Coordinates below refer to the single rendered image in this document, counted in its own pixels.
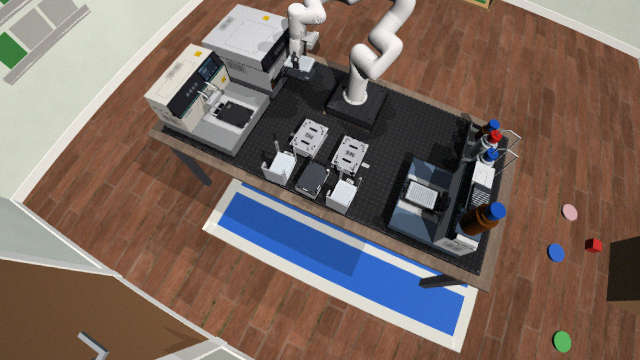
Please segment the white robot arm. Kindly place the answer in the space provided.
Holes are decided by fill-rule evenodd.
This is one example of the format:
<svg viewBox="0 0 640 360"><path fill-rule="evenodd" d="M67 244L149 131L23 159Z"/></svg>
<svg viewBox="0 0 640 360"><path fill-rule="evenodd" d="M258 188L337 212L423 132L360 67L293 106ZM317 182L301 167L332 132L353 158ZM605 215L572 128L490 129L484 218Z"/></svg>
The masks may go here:
<svg viewBox="0 0 640 360"><path fill-rule="evenodd" d="M361 0L304 0L303 5L293 3L287 9L289 35L293 39L307 41L306 49L312 50L319 32L308 32L306 24L320 25L326 20L322 4L340 1L353 5ZM414 10L416 0L392 0L392 7L385 13L368 35L369 43L381 54L379 57L365 44L356 44L350 51L350 71L344 100L351 105L361 105L367 100L368 78L379 78L402 51L403 43L395 35ZM307 34L307 35L306 35Z"/></svg>

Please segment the red bottle cap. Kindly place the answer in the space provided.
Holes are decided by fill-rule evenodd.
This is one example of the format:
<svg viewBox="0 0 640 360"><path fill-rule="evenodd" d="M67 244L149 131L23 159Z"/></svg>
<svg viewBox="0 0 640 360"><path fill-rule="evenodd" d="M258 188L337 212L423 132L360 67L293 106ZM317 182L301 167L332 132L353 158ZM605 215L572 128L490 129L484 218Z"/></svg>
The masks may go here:
<svg viewBox="0 0 640 360"><path fill-rule="evenodd" d="M496 134L497 134L498 132L499 132L499 131L497 131L497 130L493 130L493 131L488 135L488 139L489 139L492 143L497 143L499 140L501 140L501 138L502 138L501 133L499 133L499 134L496 136Z"/></svg>

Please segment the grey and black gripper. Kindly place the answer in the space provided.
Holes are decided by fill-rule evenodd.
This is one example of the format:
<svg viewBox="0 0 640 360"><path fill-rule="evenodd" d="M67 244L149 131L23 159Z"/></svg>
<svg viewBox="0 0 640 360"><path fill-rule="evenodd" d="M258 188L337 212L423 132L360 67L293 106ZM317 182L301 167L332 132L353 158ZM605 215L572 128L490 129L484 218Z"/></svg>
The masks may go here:
<svg viewBox="0 0 640 360"><path fill-rule="evenodd" d="M306 48L306 41L303 41L300 39L293 39L290 37L289 52L290 52L291 63L293 65L293 68L299 69L298 61L301 55L306 56L306 50L304 51L305 48ZM294 60L295 58L297 58L297 61Z"/></svg>

